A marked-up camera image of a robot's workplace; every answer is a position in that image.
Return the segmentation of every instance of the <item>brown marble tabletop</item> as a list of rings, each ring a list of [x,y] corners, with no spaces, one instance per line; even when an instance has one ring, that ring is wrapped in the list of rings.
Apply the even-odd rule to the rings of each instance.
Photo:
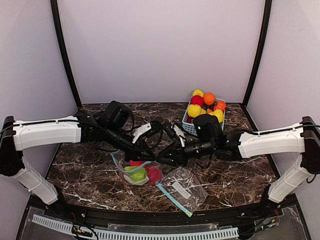
[[[151,120],[180,123],[186,103],[129,103],[136,125]],[[106,108],[106,104],[87,104],[80,111],[93,114]],[[239,104],[230,103],[225,113],[224,131],[252,129]],[[157,138],[148,139],[152,146]],[[163,134],[155,149],[164,149],[172,140]],[[97,150],[100,143],[63,143],[53,160],[47,179],[61,188],[69,204],[91,208],[136,212],[178,212],[164,194],[152,185],[133,186],[123,183],[119,171],[107,152]],[[208,156],[198,160],[207,164]],[[264,188],[276,180],[266,156],[256,156],[244,161],[221,161],[212,158],[208,169],[202,169],[190,159],[186,167],[198,178],[207,191],[201,210],[237,207],[259,202]],[[164,175],[174,167],[162,164]]]

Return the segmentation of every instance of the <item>white vent grille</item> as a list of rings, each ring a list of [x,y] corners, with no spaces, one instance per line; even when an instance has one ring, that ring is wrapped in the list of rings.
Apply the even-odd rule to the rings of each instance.
[[[60,233],[73,235],[71,232],[72,224],[67,222],[53,220],[45,216],[39,216],[36,214],[33,215],[32,222],[44,226],[46,228],[58,231]],[[94,231],[99,236],[99,240],[223,240],[239,237],[237,227],[223,230],[183,234],[141,234],[115,232],[101,229],[95,229]],[[92,238],[85,236],[81,237],[84,239],[96,239],[95,236],[93,236]]]

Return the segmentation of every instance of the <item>basket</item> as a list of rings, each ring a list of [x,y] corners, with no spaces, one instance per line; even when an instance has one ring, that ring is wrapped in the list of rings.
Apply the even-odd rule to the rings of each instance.
[[[217,101],[224,101],[224,102],[226,102],[226,101],[223,100],[223,99],[216,98],[214,104],[216,104]],[[188,106],[186,107],[186,110],[185,110],[185,113],[184,113],[184,116],[183,116],[183,119],[182,119],[182,127],[183,127],[183,129],[184,129],[185,131],[187,131],[188,133],[197,136],[197,132],[196,132],[196,129],[195,129],[195,125],[194,125],[193,123],[188,123],[188,107],[189,107],[189,105],[190,105],[190,101],[189,101]],[[225,126],[225,119],[226,119],[225,117],[226,117],[226,111],[223,112],[223,122],[220,124],[222,130],[224,130],[224,126]]]

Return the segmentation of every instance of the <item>white label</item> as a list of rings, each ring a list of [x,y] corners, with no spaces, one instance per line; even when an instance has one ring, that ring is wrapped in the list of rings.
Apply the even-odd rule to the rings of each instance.
[[[172,187],[182,195],[185,199],[188,199],[191,197],[191,194],[183,187],[178,181],[175,181],[172,184]]]

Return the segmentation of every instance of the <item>black frame post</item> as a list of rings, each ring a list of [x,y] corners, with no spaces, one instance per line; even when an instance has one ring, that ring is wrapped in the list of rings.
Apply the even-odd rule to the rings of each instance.
[[[79,109],[82,106],[82,103],[81,103],[81,99],[80,99],[80,96],[78,93],[77,85],[76,85],[74,75],[71,70],[69,58],[68,58],[66,43],[65,43],[65,39],[64,39],[63,31],[62,31],[62,26],[61,26],[61,21],[60,21],[58,1],[57,0],[50,0],[50,2],[51,2],[51,10],[52,10],[52,17],[53,17],[53,22],[54,22],[54,27],[55,27],[56,38],[58,40],[65,73],[68,78],[68,82],[69,82],[69,85],[70,85],[70,88],[72,91],[74,101],[76,103],[76,106]]]
[[[249,99],[250,99],[252,90],[254,88],[257,73],[259,70],[259,65],[260,65],[262,53],[264,51],[264,46],[265,46],[265,41],[266,41],[267,31],[268,31],[268,25],[269,25],[269,19],[270,19],[270,13],[271,13],[271,4],[272,4],[272,0],[265,0],[259,42],[258,42],[258,46],[256,49],[256,54],[255,54],[255,58],[254,58],[253,66],[252,66],[251,75],[249,78],[249,83],[246,88],[245,95],[244,95],[243,102],[242,102],[242,104],[245,107],[247,107],[247,105],[249,103]]]

